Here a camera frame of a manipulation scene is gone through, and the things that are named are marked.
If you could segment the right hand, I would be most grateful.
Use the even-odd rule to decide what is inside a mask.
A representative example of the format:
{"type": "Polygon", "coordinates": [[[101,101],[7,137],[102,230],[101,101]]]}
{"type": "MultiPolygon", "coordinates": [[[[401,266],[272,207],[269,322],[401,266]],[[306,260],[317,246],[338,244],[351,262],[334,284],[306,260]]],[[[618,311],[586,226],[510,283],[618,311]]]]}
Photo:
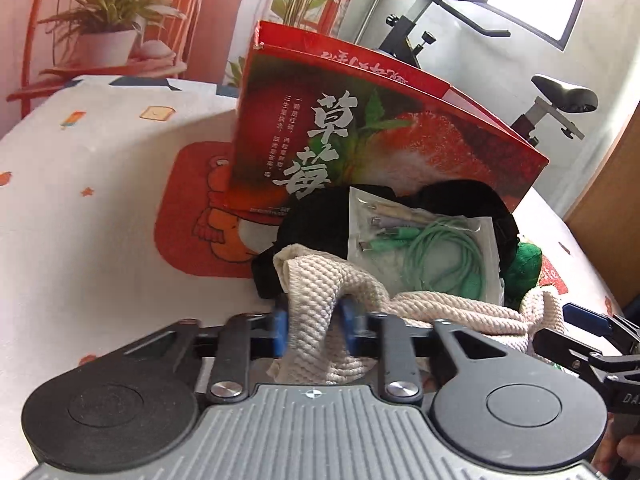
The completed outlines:
{"type": "Polygon", "coordinates": [[[591,463],[601,474],[608,476],[618,460],[623,460],[630,466],[639,466],[640,437],[638,434],[628,434],[617,439],[611,428],[608,428],[591,463]]]}

